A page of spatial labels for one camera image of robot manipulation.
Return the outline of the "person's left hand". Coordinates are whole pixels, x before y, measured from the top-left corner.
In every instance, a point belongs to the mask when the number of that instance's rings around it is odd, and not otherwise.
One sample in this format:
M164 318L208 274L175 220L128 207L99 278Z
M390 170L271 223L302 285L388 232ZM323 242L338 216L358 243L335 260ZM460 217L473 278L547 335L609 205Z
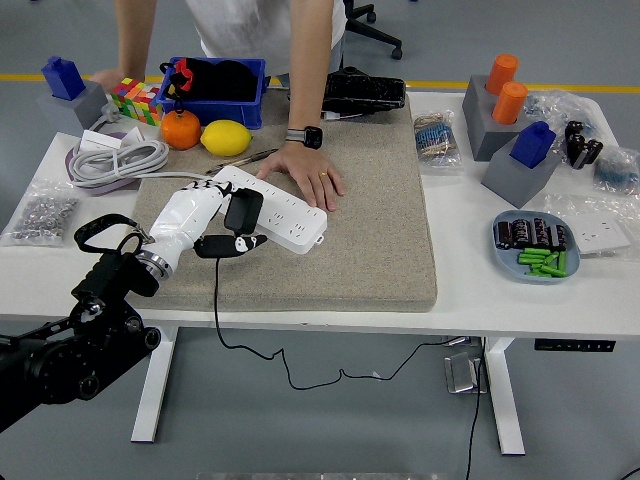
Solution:
M286 141L260 163L256 177L265 180L274 171L288 174L310 206L327 212L334 212L338 198L346 193L329 157L322 150L305 147L300 142Z

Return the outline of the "person's right hand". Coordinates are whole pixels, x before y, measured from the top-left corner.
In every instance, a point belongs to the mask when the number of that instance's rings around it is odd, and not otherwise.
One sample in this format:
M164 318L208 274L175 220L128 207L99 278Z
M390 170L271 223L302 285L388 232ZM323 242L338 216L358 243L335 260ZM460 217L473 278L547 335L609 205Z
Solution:
M90 76L89 80L101 85L105 93L112 92L125 78L130 75L124 73L121 69L112 68L100 70Z

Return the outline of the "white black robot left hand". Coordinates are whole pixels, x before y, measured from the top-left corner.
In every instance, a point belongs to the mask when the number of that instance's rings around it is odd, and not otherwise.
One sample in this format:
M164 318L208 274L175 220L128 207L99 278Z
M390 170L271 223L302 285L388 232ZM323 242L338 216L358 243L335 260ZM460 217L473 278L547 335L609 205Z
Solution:
M224 226L232 233L207 235L209 222L227 203ZM199 181L172 195L150 230L152 241L138 259L160 271L173 273L182 252L194 250L201 258L233 258L267 241L254 232L263 195L230 182Z

